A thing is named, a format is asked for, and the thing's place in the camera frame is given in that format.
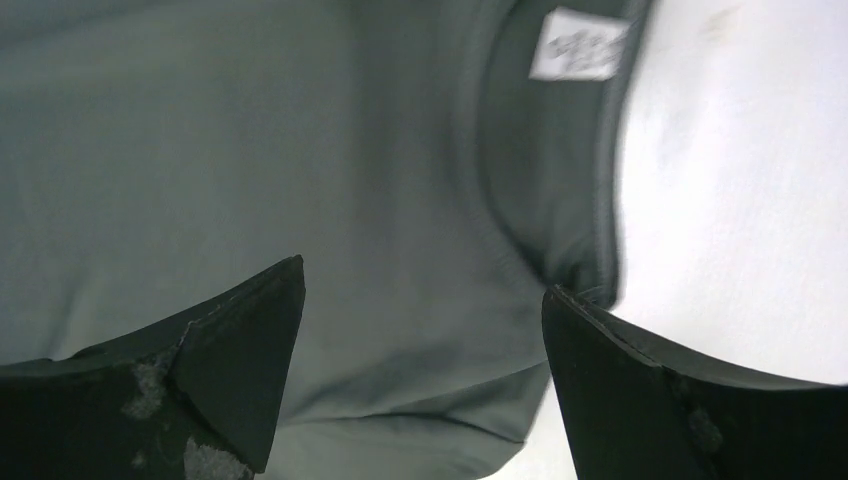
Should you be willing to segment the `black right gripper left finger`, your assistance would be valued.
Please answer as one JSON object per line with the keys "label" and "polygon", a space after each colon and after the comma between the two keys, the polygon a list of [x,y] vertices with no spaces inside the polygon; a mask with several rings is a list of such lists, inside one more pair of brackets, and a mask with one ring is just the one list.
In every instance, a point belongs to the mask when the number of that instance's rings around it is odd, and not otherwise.
{"label": "black right gripper left finger", "polygon": [[63,360],[1,369],[5,479],[251,479],[268,464],[304,262]]}

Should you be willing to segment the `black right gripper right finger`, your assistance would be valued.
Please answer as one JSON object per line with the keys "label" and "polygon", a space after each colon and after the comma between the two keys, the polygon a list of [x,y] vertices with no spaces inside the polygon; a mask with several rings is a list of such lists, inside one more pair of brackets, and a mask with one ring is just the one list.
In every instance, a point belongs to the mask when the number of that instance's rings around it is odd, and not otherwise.
{"label": "black right gripper right finger", "polygon": [[702,354],[555,287],[542,328],[581,479],[843,479],[847,389]]}

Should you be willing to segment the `dark grey t-shirt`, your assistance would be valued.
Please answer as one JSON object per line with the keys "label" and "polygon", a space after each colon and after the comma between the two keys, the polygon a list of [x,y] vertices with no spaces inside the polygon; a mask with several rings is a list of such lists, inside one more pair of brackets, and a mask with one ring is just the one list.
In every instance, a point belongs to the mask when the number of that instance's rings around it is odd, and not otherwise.
{"label": "dark grey t-shirt", "polygon": [[648,1],[5,1],[1,359],[299,254],[273,479],[481,479],[550,371],[544,291],[611,306]]}

